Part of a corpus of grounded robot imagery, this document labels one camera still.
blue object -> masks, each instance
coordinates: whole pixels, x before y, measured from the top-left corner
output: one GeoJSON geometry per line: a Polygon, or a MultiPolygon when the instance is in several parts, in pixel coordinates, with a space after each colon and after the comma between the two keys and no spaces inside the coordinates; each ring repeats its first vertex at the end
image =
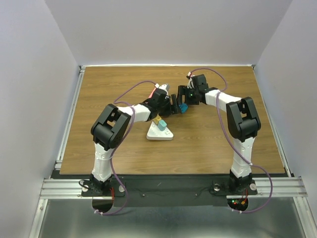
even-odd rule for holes
{"type": "Polygon", "coordinates": [[[160,131],[164,131],[166,128],[167,124],[164,120],[159,120],[158,121],[158,128],[160,129],[160,131]]]}
{"type": "Polygon", "coordinates": [[[186,103],[182,103],[181,105],[179,105],[179,107],[180,107],[182,113],[185,113],[188,109],[188,106],[186,103]]]}

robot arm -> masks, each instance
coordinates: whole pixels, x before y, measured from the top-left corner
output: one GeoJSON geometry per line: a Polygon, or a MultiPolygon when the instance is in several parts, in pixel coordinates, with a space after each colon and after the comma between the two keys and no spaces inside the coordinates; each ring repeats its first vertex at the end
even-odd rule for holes
{"type": "Polygon", "coordinates": [[[170,105],[168,90],[168,84],[156,85],[150,97],[142,103],[130,107],[116,107],[113,104],[105,107],[91,128],[95,143],[95,164],[90,174],[90,183],[95,190],[102,192],[109,186],[112,174],[110,159],[132,120],[132,108],[135,112],[134,122],[149,121],[164,110],[166,105],[170,105]]]}
{"type": "MultiPolygon", "coordinates": [[[[203,74],[189,79],[190,82],[187,86],[178,87],[179,104],[182,104],[182,97],[185,96],[185,103],[188,105],[198,105],[201,102],[216,107],[216,98],[219,93],[218,107],[227,113],[228,129],[234,138],[234,148],[251,163],[252,145],[261,128],[252,98],[233,97],[217,88],[209,88],[203,74]]],[[[233,191],[244,190],[251,182],[250,164],[247,164],[234,152],[230,170],[230,189],[233,191]]]]}

wooden board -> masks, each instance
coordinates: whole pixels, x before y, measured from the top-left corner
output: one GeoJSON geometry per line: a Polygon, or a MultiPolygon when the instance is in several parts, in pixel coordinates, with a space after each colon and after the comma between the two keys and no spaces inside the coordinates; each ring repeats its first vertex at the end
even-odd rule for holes
{"type": "MultiPolygon", "coordinates": [[[[178,85],[186,85],[187,73],[193,67],[88,67],[61,166],[61,174],[90,174],[94,164],[94,144],[91,126],[104,107],[141,80],[169,83],[170,94],[178,85]]],[[[262,122],[256,137],[252,162],[270,173],[283,173],[261,95],[251,67],[214,67],[228,81],[226,93],[237,97],[252,97],[262,122]]],[[[223,88],[214,73],[204,73],[209,87],[223,88]]],[[[137,104],[151,93],[153,85],[145,83],[123,97],[137,104]]],[[[226,124],[226,115],[222,113],[226,124]]],[[[232,165],[233,151],[220,128],[216,108],[200,104],[189,106],[182,115],[165,118],[173,132],[172,141],[149,141],[146,134],[150,122],[134,124],[131,133],[118,148],[113,161],[119,174],[222,174],[232,165]]]]}

white wall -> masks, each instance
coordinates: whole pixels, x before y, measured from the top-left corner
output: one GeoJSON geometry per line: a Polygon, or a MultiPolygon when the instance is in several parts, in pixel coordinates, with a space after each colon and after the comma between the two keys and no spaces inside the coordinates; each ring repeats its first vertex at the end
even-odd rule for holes
{"type": "Polygon", "coordinates": [[[255,67],[291,171],[317,220],[317,1],[294,0],[255,67]]]}
{"type": "Polygon", "coordinates": [[[76,63],[43,0],[0,2],[0,237],[28,237],[53,169],[76,63]]]}
{"type": "Polygon", "coordinates": [[[46,0],[81,65],[255,64],[291,0],[46,0]]]}

yellow block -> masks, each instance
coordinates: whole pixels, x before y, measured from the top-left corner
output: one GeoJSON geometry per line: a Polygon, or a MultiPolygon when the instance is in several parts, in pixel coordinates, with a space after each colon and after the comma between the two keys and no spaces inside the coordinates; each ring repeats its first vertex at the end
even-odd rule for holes
{"type": "Polygon", "coordinates": [[[154,123],[157,125],[159,123],[159,121],[162,120],[162,118],[160,118],[159,115],[157,115],[156,118],[153,119],[154,123]]]}

